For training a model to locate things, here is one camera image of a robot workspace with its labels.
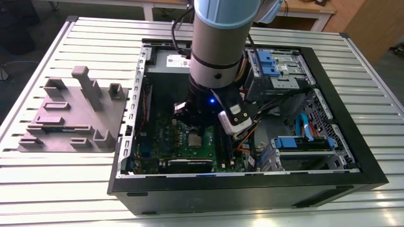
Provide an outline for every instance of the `floor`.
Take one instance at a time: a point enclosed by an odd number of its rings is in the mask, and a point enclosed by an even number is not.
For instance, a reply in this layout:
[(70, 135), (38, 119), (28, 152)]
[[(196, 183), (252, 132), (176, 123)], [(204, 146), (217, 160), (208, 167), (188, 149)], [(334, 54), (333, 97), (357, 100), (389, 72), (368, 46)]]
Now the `floor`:
[[(41, 19), (41, 23), (29, 28), (32, 38), (36, 42), (36, 50), (25, 55), (10, 55), (0, 47), (0, 64), (10, 61), (41, 61), (65, 18), (69, 15), (133, 20), (144, 19), (142, 9), (140, 7), (128, 8), (125, 6), (60, 3), (58, 11), (53, 12), (46, 2), (34, 1), (33, 4)], [(153, 9), (153, 13), (154, 20), (172, 21), (172, 19), (180, 16), (181, 10), (161, 12), (160, 9)], [(0, 82), (0, 123), (6, 116), (34, 69), (34, 63), (18, 63), (6, 67), (12, 80), (8, 83)], [(404, 79), (401, 79), (404, 76), (404, 58), (397, 57), (392, 52), (386, 52), (374, 69), (398, 100), (404, 103)]]

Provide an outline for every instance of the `white cable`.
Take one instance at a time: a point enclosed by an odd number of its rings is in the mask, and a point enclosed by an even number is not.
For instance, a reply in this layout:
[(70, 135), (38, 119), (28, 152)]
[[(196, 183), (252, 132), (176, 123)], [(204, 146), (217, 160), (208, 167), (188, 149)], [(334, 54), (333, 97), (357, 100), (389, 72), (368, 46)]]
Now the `white cable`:
[(14, 64), (14, 63), (24, 63), (24, 62), (38, 64), (37, 61), (12, 61), (12, 62), (8, 62), (8, 63), (2, 64), (1, 66), (6, 66), (6, 65), (10, 65), (10, 64)]

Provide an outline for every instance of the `red wire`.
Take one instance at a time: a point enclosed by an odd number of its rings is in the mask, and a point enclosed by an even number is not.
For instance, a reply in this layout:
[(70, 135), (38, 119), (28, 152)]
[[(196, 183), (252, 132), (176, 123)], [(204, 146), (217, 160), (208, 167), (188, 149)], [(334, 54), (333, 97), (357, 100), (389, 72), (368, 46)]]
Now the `red wire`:
[(141, 131), (142, 126), (144, 126), (144, 123), (145, 123), (145, 91), (144, 91), (144, 89), (142, 89), (142, 122), (141, 122), (141, 125), (140, 125), (140, 128), (138, 128), (138, 131), (137, 131), (137, 133), (136, 133), (136, 136), (134, 136), (134, 137), (137, 137), (137, 136), (138, 136), (140, 131)]

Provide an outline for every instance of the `aluminum table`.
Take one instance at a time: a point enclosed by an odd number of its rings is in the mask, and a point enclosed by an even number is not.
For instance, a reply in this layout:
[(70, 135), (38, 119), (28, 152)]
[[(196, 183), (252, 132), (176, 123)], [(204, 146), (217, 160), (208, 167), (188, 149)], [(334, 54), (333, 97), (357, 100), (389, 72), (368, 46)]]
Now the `aluminum table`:
[[(313, 48), (389, 184), (318, 208), (133, 216), (106, 195), (113, 153), (20, 153), (48, 78), (66, 85), (86, 65), (98, 85), (133, 84), (142, 38), (169, 39), (170, 24), (69, 17), (0, 126), (0, 224), (117, 226), (396, 226), (404, 223), (404, 108), (349, 38), (333, 33), (253, 28), (257, 44)], [(177, 39), (192, 39), (182, 24)]]

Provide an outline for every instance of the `orange wire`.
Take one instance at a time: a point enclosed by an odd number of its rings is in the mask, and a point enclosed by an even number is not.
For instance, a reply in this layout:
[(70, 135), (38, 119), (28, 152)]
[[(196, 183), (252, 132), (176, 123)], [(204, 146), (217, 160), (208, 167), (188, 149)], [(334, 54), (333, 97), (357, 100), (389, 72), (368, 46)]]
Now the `orange wire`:
[(253, 127), (253, 129), (250, 130), (250, 132), (246, 134), (246, 137), (244, 138), (244, 140), (241, 141), (241, 143), (240, 143), (238, 146), (237, 146), (237, 151), (245, 151), (244, 149), (240, 149), (240, 148), (241, 148), (241, 145), (242, 145), (242, 143), (245, 142), (245, 140), (248, 139), (248, 137), (250, 136), (250, 134), (253, 133), (253, 131), (257, 129), (257, 126), (258, 126), (258, 125), (256, 125), (256, 126)]
[(309, 128), (310, 128), (312, 131), (313, 131), (313, 135), (314, 135), (314, 136), (320, 136), (318, 133), (317, 133), (317, 130), (316, 130), (314, 126), (312, 125), (312, 123), (309, 123)]

